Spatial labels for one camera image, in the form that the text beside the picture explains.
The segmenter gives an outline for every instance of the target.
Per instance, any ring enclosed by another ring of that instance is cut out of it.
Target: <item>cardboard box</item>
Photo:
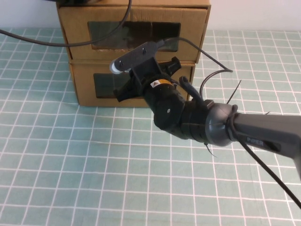
[[[80,7],[57,5],[67,43],[95,40],[114,29],[123,18],[128,0],[102,0]],[[70,60],[114,60],[150,40],[187,38],[202,47],[210,14],[209,0],[133,0],[123,29],[97,44],[68,49]],[[177,57],[195,64],[200,52],[186,42],[162,48],[158,61]]]
[[[70,63],[71,76],[76,90],[78,102],[82,106],[101,107],[148,107],[143,98],[132,98],[118,102],[113,95],[113,90],[127,82],[128,73],[113,75],[109,64],[99,62],[73,62]],[[192,80],[195,65],[183,65],[172,78],[179,80],[186,76]],[[177,88],[185,99],[189,95],[181,88]]]

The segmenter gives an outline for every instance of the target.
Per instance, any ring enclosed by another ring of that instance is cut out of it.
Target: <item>yellow label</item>
[[[158,85],[160,85],[160,84],[170,84],[170,85],[172,85],[170,81],[167,81],[167,80],[165,80],[165,79],[159,79],[159,80],[153,81],[153,82],[150,84],[150,86],[152,86],[153,88],[155,88],[156,86],[158,86]]]

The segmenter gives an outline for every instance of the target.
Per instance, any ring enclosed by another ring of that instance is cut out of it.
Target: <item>white cap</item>
[[[113,74],[121,74],[122,72],[115,67],[115,60],[110,63],[110,71]]]

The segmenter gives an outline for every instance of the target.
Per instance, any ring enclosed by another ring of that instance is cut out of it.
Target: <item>table surface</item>
[[[63,42],[59,29],[8,29]],[[204,50],[234,70],[205,97],[245,113],[300,114],[301,34],[207,31]],[[218,69],[202,57],[193,85]],[[301,212],[241,145],[160,131],[147,108],[77,104],[64,48],[0,36],[0,225],[301,226]],[[257,155],[301,198],[290,159]]]

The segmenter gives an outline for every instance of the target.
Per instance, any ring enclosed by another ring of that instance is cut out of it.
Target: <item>dark window in box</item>
[[[96,98],[115,98],[113,91],[123,87],[130,79],[128,73],[95,73],[93,77]]]
[[[103,37],[117,27],[119,22],[88,22],[91,40]],[[180,23],[169,22],[131,22],[126,21],[121,30],[110,38],[92,45],[93,49],[133,49],[147,41],[179,37]],[[160,49],[160,51],[176,52],[178,42],[175,41]]]

